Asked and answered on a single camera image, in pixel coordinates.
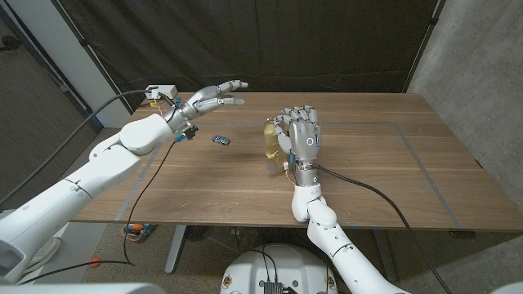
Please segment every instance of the white box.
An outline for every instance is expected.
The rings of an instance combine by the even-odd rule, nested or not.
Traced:
[[[176,98],[176,95],[178,94],[177,87],[174,85],[149,85],[146,90],[157,90],[159,93],[165,94],[169,99]],[[150,93],[146,93],[145,97],[147,97],[147,99],[153,99]]]

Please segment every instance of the wooden table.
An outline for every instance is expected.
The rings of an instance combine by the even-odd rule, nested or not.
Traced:
[[[293,185],[266,170],[262,124],[284,107],[318,110],[323,144],[317,163],[388,195],[415,229],[522,230],[523,215],[420,95],[237,93],[247,103],[194,121],[194,140],[173,147],[145,191],[133,222],[183,225],[305,226],[291,212]],[[186,99],[189,94],[181,94]],[[158,112],[138,109],[132,120]],[[228,146],[214,135],[231,139]],[[166,155],[143,158],[142,170],[102,195],[75,221],[125,222],[132,204]],[[319,171],[322,190],[342,227],[403,228],[373,192]],[[141,185],[132,193],[137,179]]]

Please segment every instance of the black curtain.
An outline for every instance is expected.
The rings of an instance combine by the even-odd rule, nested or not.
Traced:
[[[60,1],[123,91],[348,92],[401,92],[436,2]]]

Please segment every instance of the yellow object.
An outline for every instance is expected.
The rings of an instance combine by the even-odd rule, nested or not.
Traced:
[[[287,154],[279,147],[273,118],[268,118],[263,125],[265,137],[265,155],[267,156],[267,171],[271,174],[282,172]]]

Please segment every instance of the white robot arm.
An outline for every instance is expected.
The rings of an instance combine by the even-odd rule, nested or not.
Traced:
[[[73,219],[98,194],[118,184],[140,166],[138,155],[172,138],[191,139],[198,130],[190,121],[220,108],[241,105],[244,100],[226,93],[248,84],[225,82],[197,91],[180,108],[171,108],[163,118],[153,114],[130,122],[97,145],[89,163],[43,191],[0,220],[0,284],[16,283],[40,247]]]
[[[297,182],[292,209],[297,221],[309,221],[309,239],[329,256],[353,294],[406,294],[386,281],[345,235],[336,213],[321,194],[317,170],[313,168],[321,145],[316,110],[310,106],[283,109],[274,121],[281,149],[294,158],[291,164],[296,165]],[[282,124],[288,127],[289,136]]]

